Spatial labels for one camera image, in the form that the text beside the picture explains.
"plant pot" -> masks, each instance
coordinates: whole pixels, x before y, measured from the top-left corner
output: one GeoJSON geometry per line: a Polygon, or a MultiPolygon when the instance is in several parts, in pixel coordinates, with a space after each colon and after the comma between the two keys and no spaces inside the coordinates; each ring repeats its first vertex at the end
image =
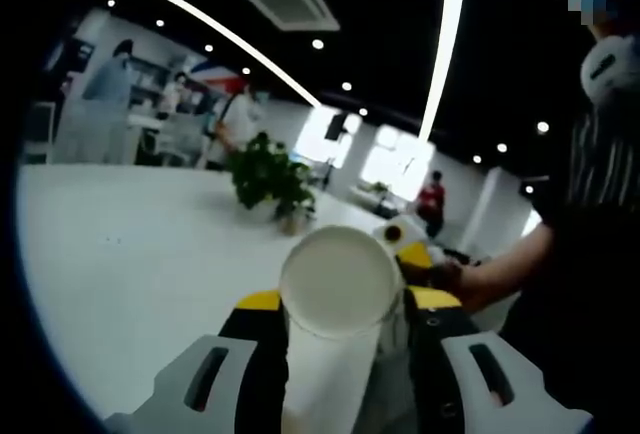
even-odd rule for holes
{"type": "Polygon", "coordinates": [[[277,201],[274,199],[264,200],[247,209],[243,205],[239,206],[239,215],[252,224],[268,224],[273,221],[276,212],[277,201]]]}
{"type": "Polygon", "coordinates": [[[303,210],[296,211],[279,221],[280,231],[287,236],[296,236],[307,229],[309,219],[303,210]]]}

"window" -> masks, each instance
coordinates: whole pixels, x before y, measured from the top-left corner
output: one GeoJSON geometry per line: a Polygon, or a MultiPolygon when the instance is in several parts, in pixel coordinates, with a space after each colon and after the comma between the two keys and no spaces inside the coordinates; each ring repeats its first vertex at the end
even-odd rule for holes
{"type": "Polygon", "coordinates": [[[533,231],[536,226],[540,224],[540,221],[542,221],[540,214],[538,214],[535,209],[531,209],[531,213],[529,214],[527,222],[524,224],[524,229],[522,229],[522,234],[520,237],[524,237],[531,231],[533,231]]]}
{"type": "Polygon", "coordinates": [[[314,162],[329,162],[336,169],[344,165],[353,136],[360,129],[362,118],[357,114],[349,114],[344,121],[344,130],[337,141],[325,139],[331,119],[339,111],[330,107],[318,107],[311,111],[302,132],[293,149],[298,156],[314,162]]]}
{"type": "Polygon", "coordinates": [[[391,126],[381,126],[360,179],[382,182],[396,196],[413,201],[424,183],[435,147],[391,126]]]}

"air conditioner vent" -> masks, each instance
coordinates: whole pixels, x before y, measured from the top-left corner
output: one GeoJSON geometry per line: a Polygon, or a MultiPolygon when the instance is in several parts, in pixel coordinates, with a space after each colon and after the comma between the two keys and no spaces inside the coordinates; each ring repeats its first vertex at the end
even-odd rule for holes
{"type": "Polygon", "coordinates": [[[282,31],[338,31],[324,0],[249,0],[282,31]]]}

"green plant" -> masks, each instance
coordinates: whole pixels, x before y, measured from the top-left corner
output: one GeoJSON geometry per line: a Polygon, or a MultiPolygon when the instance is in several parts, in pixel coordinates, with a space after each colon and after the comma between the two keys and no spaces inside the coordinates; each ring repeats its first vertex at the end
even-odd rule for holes
{"type": "Polygon", "coordinates": [[[298,210],[303,210],[307,218],[315,213],[316,198],[308,188],[309,167],[300,162],[290,162],[279,179],[276,217],[290,216],[298,210]]]}
{"type": "Polygon", "coordinates": [[[387,192],[389,192],[389,186],[378,181],[371,186],[371,191],[375,192],[376,194],[386,194],[387,192]]]}
{"type": "Polygon", "coordinates": [[[232,156],[231,172],[238,200],[247,209],[275,199],[279,201],[277,217],[298,208],[304,208],[308,215],[315,212],[315,197],[307,187],[309,167],[292,162],[286,146],[271,141],[266,132],[260,132],[245,150],[232,156]]]}

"ceiling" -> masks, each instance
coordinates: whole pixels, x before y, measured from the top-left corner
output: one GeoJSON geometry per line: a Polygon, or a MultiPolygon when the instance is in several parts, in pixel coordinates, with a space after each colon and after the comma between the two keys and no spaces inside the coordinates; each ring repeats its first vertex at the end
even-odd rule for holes
{"type": "MultiPolygon", "coordinates": [[[[247,0],[186,0],[240,35],[321,102],[366,122],[417,133],[438,44],[443,0],[325,0],[337,32],[281,32],[247,0]],[[311,41],[324,41],[323,50],[311,41]],[[353,85],[345,92],[341,84],[353,85]]],[[[240,72],[275,95],[304,102],[232,43],[164,0],[117,0],[114,13],[160,30],[240,72]]],[[[431,140],[463,162],[502,165],[521,177],[549,172],[558,141],[585,108],[579,68],[586,29],[560,0],[464,0],[449,74],[431,140]],[[538,121],[551,129],[541,136],[538,121]],[[505,154],[496,150],[504,142],[505,154]]]]}

